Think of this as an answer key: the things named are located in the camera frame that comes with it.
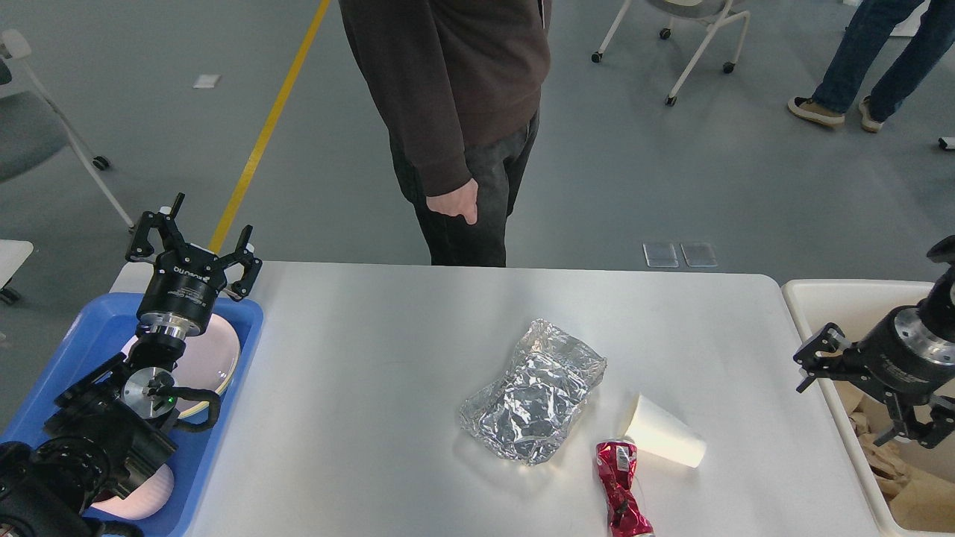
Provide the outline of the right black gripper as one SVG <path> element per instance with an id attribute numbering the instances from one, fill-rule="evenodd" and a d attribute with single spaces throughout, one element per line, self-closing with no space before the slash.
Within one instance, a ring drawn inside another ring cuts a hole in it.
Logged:
<path id="1" fill-rule="evenodd" d="M 932 395 L 953 378 L 953 316 L 915 306 L 894 308 L 856 344 L 828 322 L 792 356 L 801 367 L 804 393 L 817 380 L 846 381 L 886 405 L 892 426 L 874 445 L 893 439 L 934 449 L 954 429 L 954 398 Z M 919 421 L 916 405 L 927 404 L 931 422 Z"/>

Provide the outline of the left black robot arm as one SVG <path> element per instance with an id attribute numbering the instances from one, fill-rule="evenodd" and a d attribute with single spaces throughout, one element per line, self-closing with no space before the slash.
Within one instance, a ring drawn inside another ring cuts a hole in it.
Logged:
<path id="1" fill-rule="evenodd" d="M 220 295 L 242 301 L 262 268 L 246 225 L 231 254 L 184 240 L 171 207 L 141 214 L 126 259 L 152 266 L 134 313 L 136 333 L 120 351 L 65 388 L 43 425 L 41 445 L 2 445 L 4 536 L 140 536 L 130 522 L 87 510 L 106 495 L 128 497 L 154 478 L 178 449 L 173 433 L 204 434 L 222 414 L 214 389 L 177 380 L 189 339 L 206 332 Z"/>

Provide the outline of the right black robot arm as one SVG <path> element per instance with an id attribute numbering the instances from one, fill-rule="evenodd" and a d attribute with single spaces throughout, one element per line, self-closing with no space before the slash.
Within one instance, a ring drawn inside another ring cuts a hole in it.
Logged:
<path id="1" fill-rule="evenodd" d="M 936 393 L 954 377 L 953 237 L 937 242 L 927 258 L 949 265 L 927 297 L 890 310 L 856 342 L 826 323 L 792 357 L 804 377 L 798 393 L 816 380 L 838 380 L 884 405 L 892 425 L 877 446 L 908 439 L 934 449 L 953 432 L 953 398 Z"/>

